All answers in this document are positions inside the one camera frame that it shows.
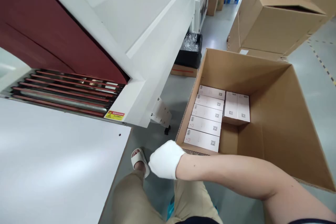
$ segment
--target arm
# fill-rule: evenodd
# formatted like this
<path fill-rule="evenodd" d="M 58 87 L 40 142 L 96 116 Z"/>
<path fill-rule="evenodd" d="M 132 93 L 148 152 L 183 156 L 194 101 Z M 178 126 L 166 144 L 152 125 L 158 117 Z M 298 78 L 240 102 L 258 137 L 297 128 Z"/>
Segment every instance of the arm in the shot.
<path fill-rule="evenodd" d="M 336 221 L 336 215 L 295 179 L 265 160 L 238 155 L 189 155 L 168 141 L 151 155 L 149 166 L 159 177 L 212 181 L 260 199 L 274 224 L 303 218 Z"/>

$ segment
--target plastic bag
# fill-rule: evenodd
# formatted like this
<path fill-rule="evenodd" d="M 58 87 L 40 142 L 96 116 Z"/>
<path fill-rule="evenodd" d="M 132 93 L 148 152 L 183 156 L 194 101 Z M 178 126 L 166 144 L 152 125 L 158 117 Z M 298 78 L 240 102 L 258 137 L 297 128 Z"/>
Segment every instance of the plastic bag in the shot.
<path fill-rule="evenodd" d="M 197 34 L 196 33 L 189 33 L 184 38 L 181 50 L 185 51 L 198 51 L 198 44 L 197 44 Z"/>

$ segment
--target foot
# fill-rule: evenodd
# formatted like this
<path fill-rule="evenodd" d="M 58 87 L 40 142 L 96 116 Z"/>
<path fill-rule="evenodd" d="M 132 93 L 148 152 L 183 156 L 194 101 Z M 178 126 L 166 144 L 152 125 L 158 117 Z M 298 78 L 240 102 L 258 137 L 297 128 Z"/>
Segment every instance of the foot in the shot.
<path fill-rule="evenodd" d="M 136 150 L 136 151 L 133 153 L 132 157 L 134 157 L 134 155 L 137 154 L 138 152 L 139 152 L 139 150 Z M 138 162 L 136 162 L 135 165 L 134 165 L 134 169 L 135 169 L 135 170 L 142 171 L 143 173 L 146 172 L 145 164 L 144 164 L 142 161 L 138 161 Z"/>

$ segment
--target black bin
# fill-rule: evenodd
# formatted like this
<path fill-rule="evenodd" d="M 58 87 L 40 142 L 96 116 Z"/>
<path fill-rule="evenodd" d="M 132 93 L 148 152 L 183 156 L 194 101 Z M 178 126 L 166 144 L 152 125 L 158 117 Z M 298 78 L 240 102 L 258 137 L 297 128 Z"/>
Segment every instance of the black bin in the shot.
<path fill-rule="evenodd" d="M 197 34 L 196 43 L 198 44 L 198 51 L 180 50 L 176 57 L 175 64 L 198 69 L 202 57 L 202 34 Z"/>

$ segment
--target caster wheel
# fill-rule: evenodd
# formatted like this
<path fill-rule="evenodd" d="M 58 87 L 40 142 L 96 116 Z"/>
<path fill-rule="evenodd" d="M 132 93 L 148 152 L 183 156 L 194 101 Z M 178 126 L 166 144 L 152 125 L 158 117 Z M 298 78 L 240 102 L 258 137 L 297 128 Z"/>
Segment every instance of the caster wheel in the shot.
<path fill-rule="evenodd" d="M 169 131 L 170 131 L 170 125 L 169 125 L 168 128 L 165 128 L 165 130 L 164 130 L 164 134 L 165 134 L 165 135 L 168 135 Z"/>

